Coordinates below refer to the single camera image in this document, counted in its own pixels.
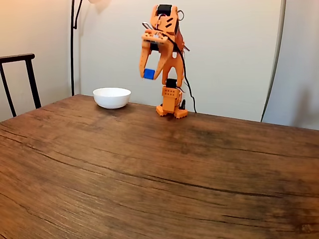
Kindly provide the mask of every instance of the lamp pole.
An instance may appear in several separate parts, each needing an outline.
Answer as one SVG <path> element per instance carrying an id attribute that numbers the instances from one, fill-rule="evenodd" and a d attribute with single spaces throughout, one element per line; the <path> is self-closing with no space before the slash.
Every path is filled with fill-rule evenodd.
<path id="1" fill-rule="evenodd" d="M 72 7 L 71 7 L 71 90 L 72 90 L 72 96 L 74 96 L 74 4 L 75 4 L 75 0 L 72 0 Z"/>

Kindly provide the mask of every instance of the black cable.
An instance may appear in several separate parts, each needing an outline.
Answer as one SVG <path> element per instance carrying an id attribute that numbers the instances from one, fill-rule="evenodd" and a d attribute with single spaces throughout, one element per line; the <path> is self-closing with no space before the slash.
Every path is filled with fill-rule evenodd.
<path id="1" fill-rule="evenodd" d="M 175 49 L 177 49 L 177 52 L 179 53 L 179 55 L 180 55 L 180 57 L 181 57 L 181 60 L 183 61 L 185 80 L 186 80 L 186 82 L 187 82 L 187 86 L 188 86 L 188 89 L 189 89 L 189 94 L 190 94 L 190 96 L 192 97 L 193 102 L 194 102 L 194 111 L 195 111 L 195 113 L 197 113 L 197 111 L 196 111 L 196 104 L 195 104 L 195 98 L 194 98 L 194 96 L 193 96 L 193 94 L 192 94 L 192 92 L 191 92 L 190 84 L 189 84 L 189 81 L 188 81 L 187 76 L 186 76 L 186 65 L 185 65 L 185 60 L 184 60 L 184 57 L 183 57 L 183 53 L 182 53 L 181 50 L 179 49 L 179 47 L 178 47 L 178 45 L 177 45 L 176 42 L 174 42 L 172 39 L 170 39 L 169 36 L 167 36 L 167 38 L 169 39 L 169 41 L 170 41 L 171 43 L 173 43 Z"/>
<path id="2" fill-rule="evenodd" d="M 76 13 L 74 29 L 77 29 L 77 28 L 78 28 L 78 17 L 79 17 L 79 13 L 80 13 L 82 1 L 83 1 L 83 0 L 80 1 L 79 9 L 78 9 L 78 12 Z"/>

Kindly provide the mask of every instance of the white bowl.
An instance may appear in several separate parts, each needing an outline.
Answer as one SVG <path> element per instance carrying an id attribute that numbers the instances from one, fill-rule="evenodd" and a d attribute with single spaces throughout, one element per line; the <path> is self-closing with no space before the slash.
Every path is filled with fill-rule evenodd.
<path id="1" fill-rule="evenodd" d="M 122 88 L 100 88 L 93 91 L 95 102 L 106 109 L 117 109 L 125 106 L 131 91 Z"/>

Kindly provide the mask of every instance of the table surface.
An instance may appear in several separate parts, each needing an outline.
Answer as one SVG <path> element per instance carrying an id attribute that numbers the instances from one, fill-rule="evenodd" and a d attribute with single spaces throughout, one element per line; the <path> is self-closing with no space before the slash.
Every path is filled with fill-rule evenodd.
<path id="1" fill-rule="evenodd" d="M 0 123 L 0 239 L 317 239 L 319 131 L 77 95 Z"/>

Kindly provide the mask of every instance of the orange robotic arm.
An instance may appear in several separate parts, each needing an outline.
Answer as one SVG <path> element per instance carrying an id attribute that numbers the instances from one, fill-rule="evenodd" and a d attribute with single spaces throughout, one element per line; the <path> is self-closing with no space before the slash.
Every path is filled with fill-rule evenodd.
<path id="1" fill-rule="evenodd" d="M 181 54 L 183 54 L 185 44 L 179 30 L 177 7 L 173 5 L 155 6 L 152 12 L 151 25 L 153 29 L 148 27 L 142 36 L 141 77 L 155 80 L 162 72 L 163 104 L 157 106 L 157 113 L 161 116 L 174 114 L 176 118 L 185 117 L 187 116 L 185 100 L 182 101 L 182 92 L 179 89 L 184 79 Z M 156 70 L 145 68 L 152 51 L 160 53 Z M 173 52 L 179 52 L 176 58 L 174 58 Z M 172 68 L 176 70 L 177 79 L 168 79 L 168 74 Z"/>

